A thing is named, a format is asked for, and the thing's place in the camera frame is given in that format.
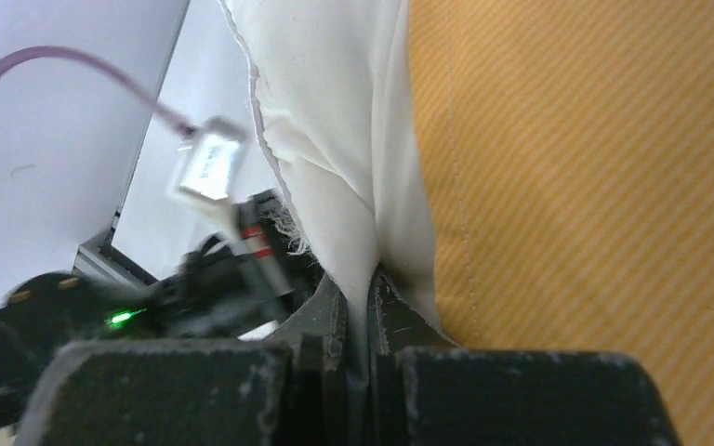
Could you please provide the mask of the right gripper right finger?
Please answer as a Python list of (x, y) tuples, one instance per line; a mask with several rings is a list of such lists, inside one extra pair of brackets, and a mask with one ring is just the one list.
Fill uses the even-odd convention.
[(480, 350), (377, 270), (367, 297), (375, 445), (677, 445), (654, 380), (611, 351)]

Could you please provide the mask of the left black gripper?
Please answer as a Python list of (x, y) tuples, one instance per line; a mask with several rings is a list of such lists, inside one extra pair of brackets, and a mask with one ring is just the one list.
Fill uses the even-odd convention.
[(236, 207), (238, 227), (258, 245), (236, 254), (213, 234), (188, 253), (178, 272), (156, 284), (149, 326), (162, 337), (237, 337), (288, 319), (315, 291), (324, 272), (291, 237), (292, 218), (271, 190)]

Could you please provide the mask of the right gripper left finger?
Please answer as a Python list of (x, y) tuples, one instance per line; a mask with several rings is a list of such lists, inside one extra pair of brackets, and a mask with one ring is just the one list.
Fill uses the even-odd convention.
[(276, 331), (87, 341), (42, 374), (19, 445), (343, 445), (347, 303), (324, 278)]

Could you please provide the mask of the white pillow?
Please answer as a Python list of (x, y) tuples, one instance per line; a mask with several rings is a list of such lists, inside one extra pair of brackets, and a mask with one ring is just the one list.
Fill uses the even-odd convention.
[(228, 1), (260, 146), (300, 238), (364, 326), (385, 268), (433, 326), (434, 229), (412, 123), (405, 1)]

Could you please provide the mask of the yellow and blue pillowcase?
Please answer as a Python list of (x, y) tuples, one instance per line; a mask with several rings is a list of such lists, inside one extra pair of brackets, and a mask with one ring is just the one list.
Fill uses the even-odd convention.
[(714, 445), (714, 1), (414, 1), (444, 330), (608, 349)]

